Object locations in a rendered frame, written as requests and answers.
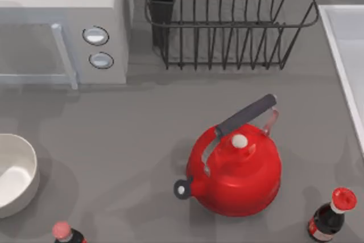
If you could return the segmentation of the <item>microwave oven door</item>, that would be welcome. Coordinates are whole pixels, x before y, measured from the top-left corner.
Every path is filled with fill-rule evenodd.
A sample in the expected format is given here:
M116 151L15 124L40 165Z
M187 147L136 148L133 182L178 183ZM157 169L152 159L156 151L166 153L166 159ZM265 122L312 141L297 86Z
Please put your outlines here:
M51 24L62 25L72 65L65 16L50 8L4 3L0 7L0 85L68 84Z

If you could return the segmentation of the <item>red kettle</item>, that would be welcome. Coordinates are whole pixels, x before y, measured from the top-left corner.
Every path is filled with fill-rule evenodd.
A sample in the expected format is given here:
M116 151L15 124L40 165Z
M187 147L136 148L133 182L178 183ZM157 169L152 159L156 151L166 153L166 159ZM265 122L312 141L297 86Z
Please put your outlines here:
M230 217L267 208L282 180L282 160L270 137L279 116L276 103L268 93L203 132L188 157L186 177L173 185L174 195Z

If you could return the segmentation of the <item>smaller microwave knob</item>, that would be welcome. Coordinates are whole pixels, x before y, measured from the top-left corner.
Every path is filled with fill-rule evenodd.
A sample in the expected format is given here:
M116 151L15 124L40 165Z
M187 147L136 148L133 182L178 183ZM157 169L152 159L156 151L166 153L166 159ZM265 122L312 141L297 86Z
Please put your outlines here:
M114 64L114 59L106 52L91 54L88 58L89 63L97 69L109 69Z

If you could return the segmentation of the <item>white sink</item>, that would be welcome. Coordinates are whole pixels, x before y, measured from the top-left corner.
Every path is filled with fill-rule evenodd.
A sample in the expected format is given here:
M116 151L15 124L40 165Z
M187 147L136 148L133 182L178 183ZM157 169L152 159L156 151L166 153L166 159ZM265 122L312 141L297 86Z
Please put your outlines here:
M364 157L364 5L318 9Z

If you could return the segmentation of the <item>dark cola bottle red cap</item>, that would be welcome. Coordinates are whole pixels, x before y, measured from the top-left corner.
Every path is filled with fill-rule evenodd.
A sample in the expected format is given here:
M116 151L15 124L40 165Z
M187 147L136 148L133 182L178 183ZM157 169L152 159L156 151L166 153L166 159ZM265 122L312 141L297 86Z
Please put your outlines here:
M54 243L88 243L84 235L73 229L66 221L59 221L54 224L52 234Z
M357 205L355 193L345 187L333 190L330 202L324 203L316 209L308 221L309 236L319 243L331 241L343 227L345 213Z

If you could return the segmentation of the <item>larger microwave knob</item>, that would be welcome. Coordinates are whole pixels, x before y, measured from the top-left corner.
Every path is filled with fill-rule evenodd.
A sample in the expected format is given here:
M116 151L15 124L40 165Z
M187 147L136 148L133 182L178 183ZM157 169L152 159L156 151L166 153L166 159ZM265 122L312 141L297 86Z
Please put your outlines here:
M102 27L93 26L82 31L82 38L93 46L102 46L109 41L109 33Z

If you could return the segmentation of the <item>white bowl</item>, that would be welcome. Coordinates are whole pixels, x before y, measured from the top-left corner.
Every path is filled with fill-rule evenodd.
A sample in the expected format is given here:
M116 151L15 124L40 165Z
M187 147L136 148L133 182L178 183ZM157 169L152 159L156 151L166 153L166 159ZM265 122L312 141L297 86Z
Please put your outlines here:
M38 157L32 144L16 134L0 134L0 219L25 209L39 183Z

